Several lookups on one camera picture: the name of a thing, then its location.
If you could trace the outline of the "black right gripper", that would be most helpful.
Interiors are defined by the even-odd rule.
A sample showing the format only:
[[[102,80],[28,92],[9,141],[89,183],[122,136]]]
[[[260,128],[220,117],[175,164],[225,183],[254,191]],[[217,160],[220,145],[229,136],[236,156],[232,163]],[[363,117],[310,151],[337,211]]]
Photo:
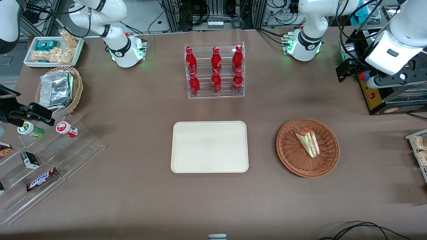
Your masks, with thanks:
[[[49,126],[54,126],[55,119],[52,118],[53,112],[36,102],[29,104],[29,110],[19,110],[20,104],[16,97],[19,92],[11,90],[0,85],[0,118],[3,123],[10,123],[15,126],[23,126],[25,121],[39,121]]]

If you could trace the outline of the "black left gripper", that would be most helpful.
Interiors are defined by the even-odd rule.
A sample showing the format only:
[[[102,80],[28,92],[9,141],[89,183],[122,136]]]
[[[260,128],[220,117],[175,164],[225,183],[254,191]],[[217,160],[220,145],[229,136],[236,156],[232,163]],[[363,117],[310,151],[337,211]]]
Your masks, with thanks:
[[[359,59],[347,58],[336,67],[339,82],[343,82],[353,71],[366,71],[367,66]],[[383,78],[384,84],[416,84],[427,80],[427,55],[419,53],[396,74]]]

